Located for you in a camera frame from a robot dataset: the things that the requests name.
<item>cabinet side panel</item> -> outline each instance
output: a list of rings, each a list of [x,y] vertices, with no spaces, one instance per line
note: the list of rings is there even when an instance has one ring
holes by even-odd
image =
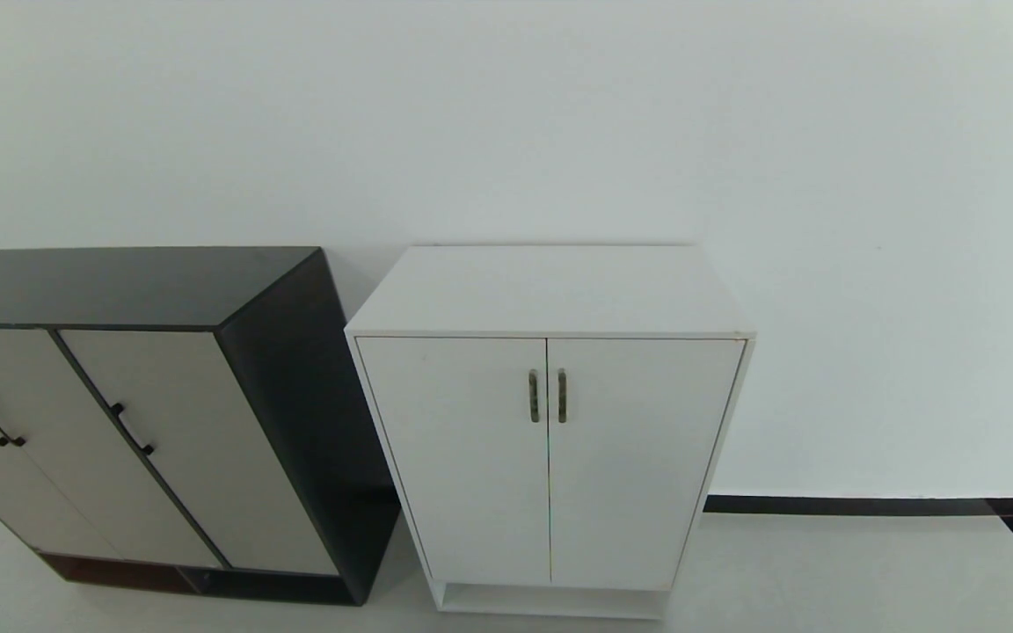
[[[399,503],[322,251],[237,313],[218,341],[327,553],[359,603]]]

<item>white cabinet top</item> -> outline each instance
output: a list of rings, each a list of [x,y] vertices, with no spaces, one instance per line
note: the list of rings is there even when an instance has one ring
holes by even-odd
[[[354,336],[755,337],[698,247],[410,247]]]

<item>white cabinet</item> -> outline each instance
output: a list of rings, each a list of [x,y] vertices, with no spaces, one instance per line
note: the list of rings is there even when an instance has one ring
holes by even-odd
[[[414,247],[346,336],[440,610],[661,617],[755,332],[693,247]]]

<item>cabinet top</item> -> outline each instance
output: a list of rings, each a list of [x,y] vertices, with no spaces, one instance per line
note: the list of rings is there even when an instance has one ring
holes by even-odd
[[[0,250],[0,325],[213,329],[314,247]]]
[[[411,247],[353,336],[753,337],[698,247]]]

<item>cabinet base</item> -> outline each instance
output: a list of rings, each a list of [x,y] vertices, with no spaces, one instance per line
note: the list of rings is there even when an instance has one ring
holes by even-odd
[[[434,597],[443,612],[660,620],[670,591],[440,582]]]
[[[65,580],[84,584],[147,589],[193,597],[242,598],[250,601],[361,605],[340,576],[182,568],[164,564],[101,560],[37,552]]]

